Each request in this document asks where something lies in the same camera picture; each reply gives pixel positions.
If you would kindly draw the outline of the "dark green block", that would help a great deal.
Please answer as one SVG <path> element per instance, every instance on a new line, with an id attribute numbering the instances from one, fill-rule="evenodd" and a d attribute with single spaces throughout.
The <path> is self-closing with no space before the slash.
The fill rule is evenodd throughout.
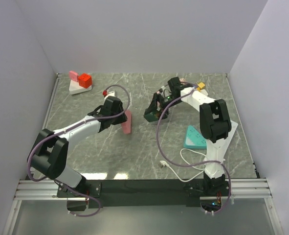
<path id="1" fill-rule="evenodd" d="M 144 118 L 148 121 L 148 122 L 156 122 L 159 120 L 160 117 L 160 112 L 159 111 L 152 111 L 150 113 L 145 113 L 144 114 Z"/>

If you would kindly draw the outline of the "pink rounded socket block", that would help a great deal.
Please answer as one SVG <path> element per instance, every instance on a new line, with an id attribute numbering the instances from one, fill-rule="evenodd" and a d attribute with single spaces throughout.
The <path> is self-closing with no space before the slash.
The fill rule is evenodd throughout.
<path id="1" fill-rule="evenodd" d="M 132 113 L 130 110 L 125 112 L 127 121 L 121 124 L 121 128 L 124 134 L 130 134 L 132 131 Z"/>

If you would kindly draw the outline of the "red cube socket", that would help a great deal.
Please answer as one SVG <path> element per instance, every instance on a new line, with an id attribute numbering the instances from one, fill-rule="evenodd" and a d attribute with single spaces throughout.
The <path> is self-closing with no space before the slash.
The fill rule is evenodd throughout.
<path id="1" fill-rule="evenodd" d="M 83 73 L 79 75 L 78 83 L 80 87 L 87 89 L 92 85 L 92 76 L 87 73 Z"/>

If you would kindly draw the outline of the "white triangular adapter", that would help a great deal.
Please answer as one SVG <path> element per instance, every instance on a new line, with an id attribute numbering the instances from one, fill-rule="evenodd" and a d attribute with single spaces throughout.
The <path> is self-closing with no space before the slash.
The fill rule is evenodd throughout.
<path id="1" fill-rule="evenodd" d="M 92 89 L 92 86 L 89 86 L 88 88 L 84 88 L 80 86 L 78 82 L 71 80 L 68 91 L 71 95 L 75 95 L 75 94 L 80 94 L 80 93 L 90 91 L 91 89 Z"/>

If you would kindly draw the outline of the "pink plug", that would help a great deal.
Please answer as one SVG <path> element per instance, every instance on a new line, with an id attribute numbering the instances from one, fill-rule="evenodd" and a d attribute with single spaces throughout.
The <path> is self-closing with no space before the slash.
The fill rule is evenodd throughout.
<path id="1" fill-rule="evenodd" d="M 69 78 L 74 81 L 74 82 L 78 82 L 78 78 L 79 78 L 79 74 L 75 71 L 69 71 Z"/>

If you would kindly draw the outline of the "teal block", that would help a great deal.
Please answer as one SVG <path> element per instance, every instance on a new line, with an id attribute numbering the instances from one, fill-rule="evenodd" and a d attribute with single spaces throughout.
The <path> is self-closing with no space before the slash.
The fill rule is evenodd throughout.
<path id="1" fill-rule="evenodd" d="M 206 139 L 195 127 L 189 125 L 186 130 L 183 147 L 187 149 L 206 149 Z"/>

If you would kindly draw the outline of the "white rounded square adapter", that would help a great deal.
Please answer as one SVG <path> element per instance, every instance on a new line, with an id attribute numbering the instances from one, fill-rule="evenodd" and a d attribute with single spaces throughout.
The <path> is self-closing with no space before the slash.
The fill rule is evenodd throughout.
<path id="1" fill-rule="evenodd" d="M 208 92 L 206 90 L 200 90 L 200 92 L 205 95 L 205 96 L 208 96 Z"/>

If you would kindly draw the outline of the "small yellow plug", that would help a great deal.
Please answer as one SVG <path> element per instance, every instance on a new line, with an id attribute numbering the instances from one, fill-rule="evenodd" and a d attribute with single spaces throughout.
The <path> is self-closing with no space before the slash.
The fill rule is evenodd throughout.
<path id="1" fill-rule="evenodd" d="M 204 88 L 205 88 L 205 84 L 203 83 L 203 82 L 200 82 L 199 84 L 198 84 L 198 87 L 197 87 L 197 89 L 200 91 L 200 90 L 203 90 Z"/>

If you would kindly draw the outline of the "white power strip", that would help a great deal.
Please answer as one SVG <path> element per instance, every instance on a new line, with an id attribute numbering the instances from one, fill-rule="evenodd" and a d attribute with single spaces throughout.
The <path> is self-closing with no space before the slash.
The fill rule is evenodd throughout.
<path id="1" fill-rule="evenodd" d="M 224 149 L 224 157 L 223 157 L 223 162 L 226 161 L 226 153 L 227 153 L 227 150 L 230 146 L 230 143 L 236 133 L 236 130 L 237 130 L 237 127 L 238 127 L 238 123 L 234 122 L 233 120 L 230 121 L 231 122 L 231 131 L 228 133 L 228 137 L 224 140 L 224 144 L 223 144 L 223 149 Z"/>

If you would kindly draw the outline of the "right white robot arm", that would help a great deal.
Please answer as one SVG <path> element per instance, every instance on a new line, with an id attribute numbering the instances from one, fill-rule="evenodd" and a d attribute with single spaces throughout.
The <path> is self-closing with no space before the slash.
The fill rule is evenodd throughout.
<path id="1" fill-rule="evenodd" d="M 200 132 L 206 139 L 206 156 L 203 165 L 202 191 L 214 195 L 227 187 L 223 166 L 224 155 L 231 141 L 232 122 L 226 102 L 223 99 L 212 99 L 202 94 L 199 86 L 173 77 L 168 81 L 170 95 L 163 92 L 166 87 L 154 93 L 150 106 L 144 112 L 148 122 L 160 123 L 167 118 L 168 109 L 181 102 L 189 104 L 200 115 Z"/>

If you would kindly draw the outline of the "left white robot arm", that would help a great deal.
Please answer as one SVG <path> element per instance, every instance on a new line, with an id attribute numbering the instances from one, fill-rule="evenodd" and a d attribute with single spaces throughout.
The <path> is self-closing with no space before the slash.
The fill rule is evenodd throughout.
<path id="1" fill-rule="evenodd" d="M 79 197 L 88 189 L 86 178 L 67 166 L 68 153 L 87 137 L 126 121 L 122 101 L 115 96 L 108 96 L 103 105 L 78 122 L 55 131 L 41 130 L 27 159 L 28 167 L 67 185 L 68 191 Z"/>

